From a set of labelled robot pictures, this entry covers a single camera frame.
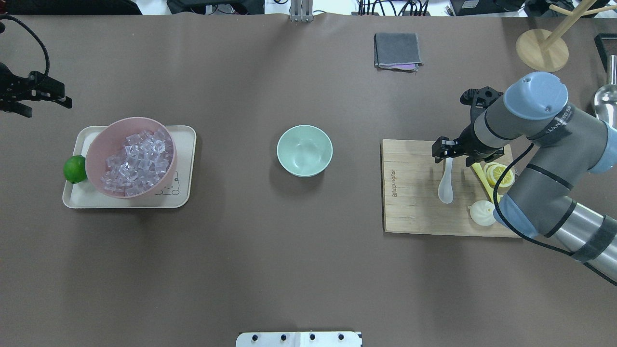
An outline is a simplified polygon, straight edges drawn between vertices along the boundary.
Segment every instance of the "gray towel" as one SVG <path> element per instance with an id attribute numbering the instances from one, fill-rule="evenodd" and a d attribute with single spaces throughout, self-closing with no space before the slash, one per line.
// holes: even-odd
<path id="1" fill-rule="evenodd" d="M 417 71 L 422 64 L 416 33 L 375 34 L 375 67 Z"/>

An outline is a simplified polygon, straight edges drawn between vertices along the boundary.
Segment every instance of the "metal scoop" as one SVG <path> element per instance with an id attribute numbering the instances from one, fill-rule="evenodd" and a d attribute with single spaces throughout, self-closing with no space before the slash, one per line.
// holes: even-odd
<path id="1" fill-rule="evenodd" d="M 595 92 L 595 116 L 611 127 L 615 127 L 617 118 L 617 56 L 610 56 L 607 67 L 607 85 Z"/>

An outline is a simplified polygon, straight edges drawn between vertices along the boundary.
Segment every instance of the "lime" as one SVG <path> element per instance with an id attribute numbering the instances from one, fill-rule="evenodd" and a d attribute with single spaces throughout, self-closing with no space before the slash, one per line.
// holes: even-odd
<path id="1" fill-rule="evenodd" d="M 64 163 L 64 177 L 70 183 L 76 184 L 88 179 L 86 177 L 86 158 L 80 154 L 70 157 Z"/>
<path id="2" fill-rule="evenodd" d="M 505 169 L 507 169 L 507 166 L 503 164 L 498 164 L 498 163 L 495 163 L 489 166 L 488 169 L 486 169 L 486 180 L 489 182 L 491 186 L 495 186 L 495 184 L 497 183 L 497 180 L 504 173 Z M 513 183 L 514 183 L 514 173 L 512 172 L 512 170 L 508 170 L 503 180 L 501 181 L 499 188 L 509 187 Z"/>

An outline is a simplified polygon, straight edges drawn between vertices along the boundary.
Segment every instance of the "mint green bowl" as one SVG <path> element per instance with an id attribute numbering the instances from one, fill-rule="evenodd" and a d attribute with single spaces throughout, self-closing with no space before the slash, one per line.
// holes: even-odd
<path id="1" fill-rule="evenodd" d="M 284 132 L 278 140 L 276 156 L 290 174 L 298 177 L 315 176 L 332 160 L 332 141 L 317 127 L 296 125 Z"/>

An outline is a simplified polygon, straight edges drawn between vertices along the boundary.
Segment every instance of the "white spoon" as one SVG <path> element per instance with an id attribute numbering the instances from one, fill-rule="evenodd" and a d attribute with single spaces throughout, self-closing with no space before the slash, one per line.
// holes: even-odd
<path id="1" fill-rule="evenodd" d="M 452 191 L 452 179 L 450 173 L 452 172 L 452 158 L 445 159 L 444 176 L 439 182 L 439 188 L 437 189 L 437 195 L 439 200 L 444 204 L 449 204 L 454 200 L 454 192 Z"/>

